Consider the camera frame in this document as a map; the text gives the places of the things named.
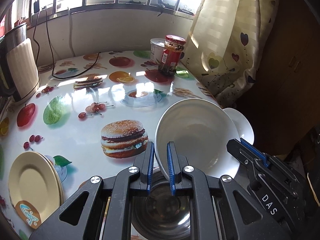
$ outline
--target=barcode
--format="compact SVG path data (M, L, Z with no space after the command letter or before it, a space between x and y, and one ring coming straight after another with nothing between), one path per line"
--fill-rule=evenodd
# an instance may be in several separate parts
M165 63L166 61L167 61L167 56L168 56L168 54L163 54L163 56L162 56L162 63Z

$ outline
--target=white plastic container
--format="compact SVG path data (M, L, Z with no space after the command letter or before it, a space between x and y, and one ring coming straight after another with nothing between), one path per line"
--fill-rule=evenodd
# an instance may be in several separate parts
M164 39L154 38L150 40L151 55L150 59L153 63L160 64L164 51Z

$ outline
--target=beige plate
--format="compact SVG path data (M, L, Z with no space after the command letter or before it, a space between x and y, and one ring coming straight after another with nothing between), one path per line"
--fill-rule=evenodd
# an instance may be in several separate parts
M36 152L24 152L14 160L9 193L13 206L22 200L31 203L42 222L60 207L56 176L46 159Z
M59 187L59 194L60 194L60 205L62 205L64 203L64 193L63 193L63 187L62 187L59 175L58 175L57 171L55 170L54 166L52 165L51 161L49 161L49 159L44 155L42 155L42 157L44 157L46 159L46 161L49 163L51 169L53 170L54 175L56 176L56 179L58 182L58 187Z

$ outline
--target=cabinet handle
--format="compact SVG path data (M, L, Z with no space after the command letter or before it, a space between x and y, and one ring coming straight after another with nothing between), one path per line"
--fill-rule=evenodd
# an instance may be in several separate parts
M297 60L297 58L295 56L293 56L289 62L289 67L293 67L293 65L296 63L296 60Z
M301 67L302 67L302 62L299 61L296 65L296 67L294 68L293 72L297 73Z

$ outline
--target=jar with red lid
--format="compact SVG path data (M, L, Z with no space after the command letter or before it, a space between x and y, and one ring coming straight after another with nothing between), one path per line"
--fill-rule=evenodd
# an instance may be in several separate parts
M184 50L186 40L184 38L167 35L164 41L164 51L161 64L158 70L166 75L173 76L177 71L177 64L180 60L181 52Z

